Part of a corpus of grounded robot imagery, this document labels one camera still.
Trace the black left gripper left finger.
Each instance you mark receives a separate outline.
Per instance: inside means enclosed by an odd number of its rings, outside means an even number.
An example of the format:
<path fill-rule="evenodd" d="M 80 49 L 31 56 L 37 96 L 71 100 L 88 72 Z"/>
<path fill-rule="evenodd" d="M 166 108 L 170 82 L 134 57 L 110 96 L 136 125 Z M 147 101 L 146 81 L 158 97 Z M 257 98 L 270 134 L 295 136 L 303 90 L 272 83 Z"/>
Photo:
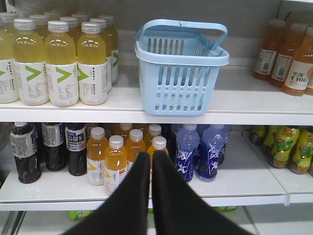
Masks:
<path fill-rule="evenodd" d="M 140 152 L 127 176 L 89 217 L 64 235 L 145 235 L 150 184 L 150 157 Z"/>

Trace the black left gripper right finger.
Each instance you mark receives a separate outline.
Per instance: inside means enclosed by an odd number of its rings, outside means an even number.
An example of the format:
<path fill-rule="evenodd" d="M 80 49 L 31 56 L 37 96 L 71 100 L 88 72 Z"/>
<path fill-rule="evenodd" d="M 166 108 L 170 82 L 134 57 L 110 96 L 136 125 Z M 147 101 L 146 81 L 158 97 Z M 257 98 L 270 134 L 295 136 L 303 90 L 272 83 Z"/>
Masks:
<path fill-rule="evenodd" d="M 167 154 L 153 156 L 153 207 L 158 235 L 248 235 L 250 232 L 204 202 Z"/>

